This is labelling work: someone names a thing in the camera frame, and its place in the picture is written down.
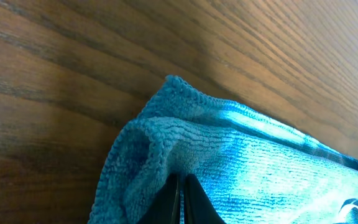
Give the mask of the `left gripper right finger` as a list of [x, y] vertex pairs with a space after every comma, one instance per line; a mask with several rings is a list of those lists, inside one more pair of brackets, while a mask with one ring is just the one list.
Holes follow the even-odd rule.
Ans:
[[194, 174], [185, 178], [185, 224], [225, 224]]

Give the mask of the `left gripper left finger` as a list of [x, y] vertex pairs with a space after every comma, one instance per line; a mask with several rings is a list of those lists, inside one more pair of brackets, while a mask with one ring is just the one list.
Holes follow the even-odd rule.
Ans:
[[180, 180], [170, 174], [154, 201], [137, 224], [179, 224], [180, 223]]

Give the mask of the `blue microfiber cloth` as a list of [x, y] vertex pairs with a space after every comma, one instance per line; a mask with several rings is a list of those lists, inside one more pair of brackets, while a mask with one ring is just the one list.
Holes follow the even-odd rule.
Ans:
[[176, 76], [116, 138], [89, 222], [138, 222], [172, 173], [226, 223], [358, 223], [357, 159]]

